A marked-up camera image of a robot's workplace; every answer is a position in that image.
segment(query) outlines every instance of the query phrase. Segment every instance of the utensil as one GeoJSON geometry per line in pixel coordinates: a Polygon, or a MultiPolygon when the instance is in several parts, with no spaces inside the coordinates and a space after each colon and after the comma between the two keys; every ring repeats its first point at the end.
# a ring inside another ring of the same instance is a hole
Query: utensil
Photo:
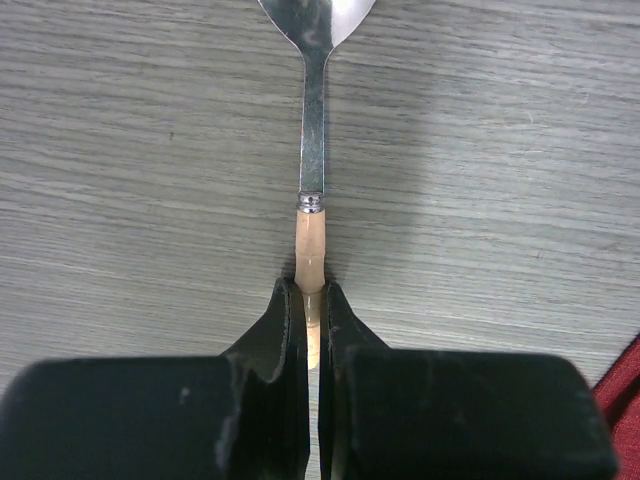
{"type": "Polygon", "coordinates": [[[324,76],[331,52],[362,23],[375,0],[258,0],[304,60],[295,282],[304,297],[309,368],[320,359],[324,279],[324,76]]]}

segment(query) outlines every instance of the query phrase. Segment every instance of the beige handle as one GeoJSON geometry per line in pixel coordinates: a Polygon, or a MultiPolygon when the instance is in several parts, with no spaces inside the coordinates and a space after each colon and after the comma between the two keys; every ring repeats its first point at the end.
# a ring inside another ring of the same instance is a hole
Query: beige handle
{"type": "Polygon", "coordinates": [[[324,287],[325,214],[298,211],[296,278],[307,318],[309,370],[320,362],[320,303],[324,287]]]}

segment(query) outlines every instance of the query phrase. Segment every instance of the wood grain tabletop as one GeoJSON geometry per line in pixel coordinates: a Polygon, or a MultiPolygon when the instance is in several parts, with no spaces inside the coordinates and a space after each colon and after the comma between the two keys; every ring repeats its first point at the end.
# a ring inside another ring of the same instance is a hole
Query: wood grain tabletop
{"type": "MultiPolygon", "coordinates": [[[[638,333],[639,32],[634,0],[378,0],[338,48],[328,269],[390,345],[594,383],[638,333]]],[[[0,391],[222,351],[291,273],[298,53],[255,0],[4,0],[0,43],[0,391]]]]}

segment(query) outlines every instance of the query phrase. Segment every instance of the spoon handle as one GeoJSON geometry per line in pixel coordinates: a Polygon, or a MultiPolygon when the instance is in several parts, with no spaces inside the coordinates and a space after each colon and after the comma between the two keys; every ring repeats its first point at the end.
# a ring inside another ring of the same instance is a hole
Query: spoon handle
{"type": "Polygon", "coordinates": [[[325,213],[298,211],[296,222],[296,277],[307,319],[309,369],[320,360],[320,308],[324,287],[325,213]]]}

